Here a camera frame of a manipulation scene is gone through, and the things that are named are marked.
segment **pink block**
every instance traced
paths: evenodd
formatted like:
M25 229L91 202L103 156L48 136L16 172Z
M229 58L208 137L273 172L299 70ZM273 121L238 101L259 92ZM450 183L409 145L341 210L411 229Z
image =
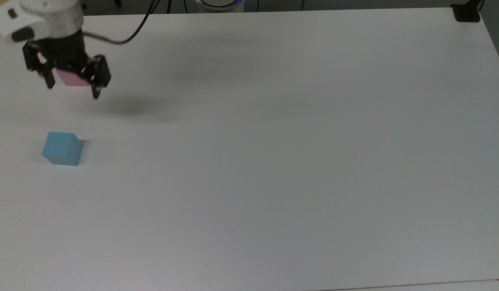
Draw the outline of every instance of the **pink block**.
M73 86L73 87L87 87L89 86L89 83L87 81L84 81L83 79L79 78L74 73L66 72L66 71L61 71L61 70L55 70L59 77L61 77L61 80L66 86Z

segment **table surface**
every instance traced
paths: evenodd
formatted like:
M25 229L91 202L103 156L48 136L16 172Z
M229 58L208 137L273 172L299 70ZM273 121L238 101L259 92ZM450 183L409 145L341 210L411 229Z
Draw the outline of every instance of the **table surface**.
M141 15L86 17L122 39ZM0 291L499 278L499 58L450 8L153 15L48 91L0 39ZM84 141L78 167L41 156Z
M499 291L498 280L459 282L430 285L378 287L368 291Z

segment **black mount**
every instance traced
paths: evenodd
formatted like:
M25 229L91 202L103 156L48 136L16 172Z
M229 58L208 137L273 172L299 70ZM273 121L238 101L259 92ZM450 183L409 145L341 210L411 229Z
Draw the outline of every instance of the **black mount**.
M481 0L469 0L465 4L452 4L454 17L458 22L479 22L481 16L477 10L477 6Z
M46 58L44 63L39 60L39 53ZM86 54L82 31L64 38L29 40L23 47L23 55L27 69L36 71L43 77L49 89L55 85L52 73L54 68L71 72L87 81L91 85L94 99L98 99L102 88L111 80L105 57L88 57Z

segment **black cable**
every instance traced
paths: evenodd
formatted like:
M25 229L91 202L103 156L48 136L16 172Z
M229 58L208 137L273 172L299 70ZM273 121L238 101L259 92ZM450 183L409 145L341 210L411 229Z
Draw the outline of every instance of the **black cable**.
M161 0L158 0L158 1L156 2L156 4L154 5L154 8L153 8L153 11L151 12L151 14L154 14L154 11L156 10L156 7L158 7L158 4L159 4L159 2L160 2L160 1L161 1Z
M140 30L142 29L143 25L145 24L145 22L147 21L147 18L149 17L149 15L152 14L152 12L154 11L154 9L156 8L156 6L158 5L159 3L159 0L156 4L154 4L156 0L152 0L151 1L151 5L149 6L149 9L145 15L145 17L143 18L142 20L142 23L138 26L138 28L136 29L135 33L133 33L133 35L131 35L128 39L126 40L112 40L112 39L109 39L105 36L102 36L102 35L96 35L96 34L93 34L93 33L89 33L89 32L82 32L83 35L85 36L88 36L88 37L92 37L92 38L95 38L95 39L98 39L98 40L102 40L102 41L107 41L109 42L110 44L127 44L129 41L133 40L133 38L135 38L135 36L138 34L138 32L140 32Z
M172 0L168 0L168 5L166 6L166 14L170 14L170 6L172 6Z

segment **blue cube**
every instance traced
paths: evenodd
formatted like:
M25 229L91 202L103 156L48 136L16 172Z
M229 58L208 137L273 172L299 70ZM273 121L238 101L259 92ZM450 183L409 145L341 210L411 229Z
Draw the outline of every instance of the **blue cube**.
M50 131L44 144L43 156L52 164L76 166L79 164L83 145L74 134Z

